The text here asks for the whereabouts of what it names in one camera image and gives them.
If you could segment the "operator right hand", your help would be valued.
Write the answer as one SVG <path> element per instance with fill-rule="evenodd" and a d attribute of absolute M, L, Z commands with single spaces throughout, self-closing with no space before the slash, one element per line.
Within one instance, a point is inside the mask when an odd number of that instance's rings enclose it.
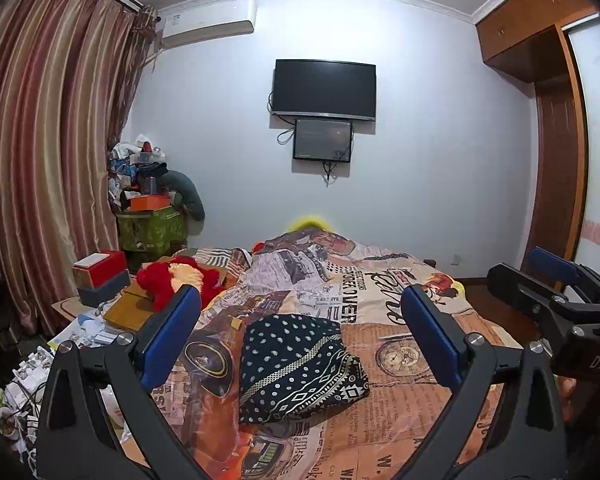
<path fill-rule="evenodd" d="M 560 405 L 562 406 L 562 417 L 565 422 L 569 422 L 573 418 L 574 407 L 571 398 L 577 388 L 577 381 L 569 377 L 557 377 L 557 387 L 560 397 Z"/>

